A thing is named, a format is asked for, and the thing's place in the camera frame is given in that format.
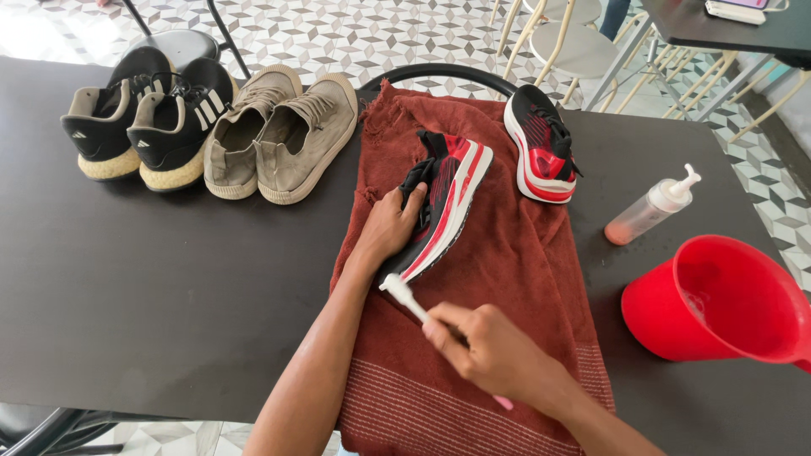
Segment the pink toothbrush handle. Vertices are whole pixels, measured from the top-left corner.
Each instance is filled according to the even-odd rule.
[[[513,401],[511,401],[511,400],[509,400],[507,398],[502,398],[501,396],[493,396],[493,398],[496,400],[496,402],[501,404],[501,406],[504,407],[505,409],[507,409],[507,410],[512,410],[513,409]]]

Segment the shoe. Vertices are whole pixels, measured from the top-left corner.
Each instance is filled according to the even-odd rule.
[[[572,159],[572,136],[552,101],[534,85],[522,85],[507,100],[504,126],[518,146],[521,193],[547,203],[568,203],[580,170]]]
[[[134,49],[113,69],[105,88],[76,91],[62,128],[79,150],[79,168],[96,181],[134,174],[141,160],[127,139],[138,102],[149,93],[172,89],[172,62],[150,46]],[[152,75],[162,73],[153,79]]]
[[[276,204],[310,194],[358,122],[358,100],[343,75],[328,73],[300,97],[273,108],[255,140],[259,190]]]
[[[239,92],[234,78],[210,58],[196,58],[173,75],[174,90],[144,97],[127,128],[142,161],[141,178],[153,191],[179,190],[203,175],[205,138]]]
[[[302,81],[286,65],[256,73],[234,98],[234,106],[208,135],[204,154],[205,185],[215,196],[241,200],[256,191],[255,140],[281,101],[300,97]]]
[[[405,283],[411,282],[448,251],[461,234],[473,194],[493,162],[493,151],[483,144],[424,130],[417,135],[428,157],[408,172],[399,187],[403,192],[402,208],[406,208],[417,184],[427,183],[428,195],[411,240],[380,267],[380,284],[390,273],[399,274]]]

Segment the soapy water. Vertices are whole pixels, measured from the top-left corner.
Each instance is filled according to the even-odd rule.
[[[693,310],[693,314],[698,318],[698,320],[701,320],[702,323],[706,325],[707,320],[704,316],[704,310],[706,309],[706,301],[709,300],[709,296],[707,296],[706,293],[702,293],[704,296],[701,297],[694,293],[690,293],[684,288],[681,289],[681,294],[687,300],[687,305],[690,306],[691,310]]]

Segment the smartphone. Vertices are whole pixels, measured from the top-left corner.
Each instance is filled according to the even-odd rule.
[[[769,0],[716,0],[722,3],[731,3],[732,5],[748,6],[757,10],[763,10],[769,6]]]

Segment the black adidas sneaker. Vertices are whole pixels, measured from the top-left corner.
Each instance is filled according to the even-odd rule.
[[[127,128],[142,161],[141,178],[153,191],[188,187],[203,175],[206,136],[239,91],[228,71],[206,57],[173,75],[174,90],[144,97]]]
[[[403,209],[417,184],[427,183],[428,195],[411,240],[380,266],[380,284],[390,273],[411,282],[440,260],[461,234],[473,194],[493,162],[493,151],[475,141],[424,130],[417,134],[428,156],[408,172],[399,187]]]
[[[76,91],[62,128],[79,150],[79,168],[93,180],[120,179],[138,170],[141,160],[127,138],[138,102],[149,93],[172,89],[172,62],[150,46],[134,49],[113,69],[105,88]]]

